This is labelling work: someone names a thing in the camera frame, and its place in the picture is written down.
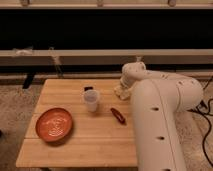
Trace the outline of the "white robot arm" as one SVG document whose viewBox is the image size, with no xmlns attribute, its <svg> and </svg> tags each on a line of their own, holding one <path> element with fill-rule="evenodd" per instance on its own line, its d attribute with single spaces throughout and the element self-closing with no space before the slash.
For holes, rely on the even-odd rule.
<svg viewBox="0 0 213 171">
<path fill-rule="evenodd" d="M 120 85 L 131 91 L 138 171 L 187 171 L 174 115 L 202 101 L 200 82 L 134 62 L 122 67 Z"/>
</svg>

